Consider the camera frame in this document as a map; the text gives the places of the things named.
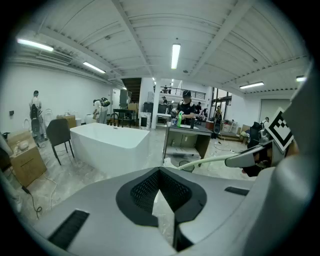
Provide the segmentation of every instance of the white ceiling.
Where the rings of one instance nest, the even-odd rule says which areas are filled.
[[[82,65],[88,61],[106,71],[105,80],[173,78],[238,95],[296,89],[309,63],[295,28],[263,0],[55,0],[18,36],[51,45],[73,57],[70,66],[91,72]],[[181,44],[176,70],[173,43]]]

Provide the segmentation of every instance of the black cap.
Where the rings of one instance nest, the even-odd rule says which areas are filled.
[[[184,90],[184,91],[183,91],[183,94],[182,94],[182,97],[185,97],[185,96],[191,97],[191,91],[189,91],[189,90]]]

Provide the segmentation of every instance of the gray chair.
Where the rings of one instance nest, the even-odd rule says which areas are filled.
[[[55,150],[55,146],[58,146],[64,143],[65,150],[66,152],[68,152],[66,142],[69,142],[72,156],[73,158],[75,158],[74,152],[72,151],[72,147],[70,143],[71,136],[70,136],[70,128],[69,128],[67,119],[61,118],[61,119],[52,120],[49,123],[48,128],[46,129],[46,135],[49,138],[50,143],[52,145],[52,150],[55,155],[55,158],[58,160],[60,165],[61,163],[58,158],[57,152]]]

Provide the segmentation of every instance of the black slot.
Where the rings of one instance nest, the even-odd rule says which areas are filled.
[[[243,188],[238,188],[238,187],[233,187],[233,186],[228,186],[224,191],[241,195],[241,196],[246,196],[250,190],[248,189],[243,189]]]
[[[66,250],[88,218],[89,213],[75,210],[49,237],[54,245]]]

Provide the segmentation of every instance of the black chair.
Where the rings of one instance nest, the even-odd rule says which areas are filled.
[[[248,149],[259,144],[259,129],[250,127],[250,142],[248,144]]]
[[[55,150],[55,146],[58,146],[64,143],[65,150],[68,153],[66,142],[69,142],[72,156],[73,158],[75,158],[74,152],[72,151],[72,147],[70,143],[71,136],[70,136],[70,128],[69,128],[67,119],[61,118],[61,119],[52,120],[49,123],[48,128],[46,129],[46,135],[49,138],[50,143],[52,145],[52,150],[55,155],[55,158],[58,159],[58,162],[60,165],[61,163],[58,158],[57,152]]]

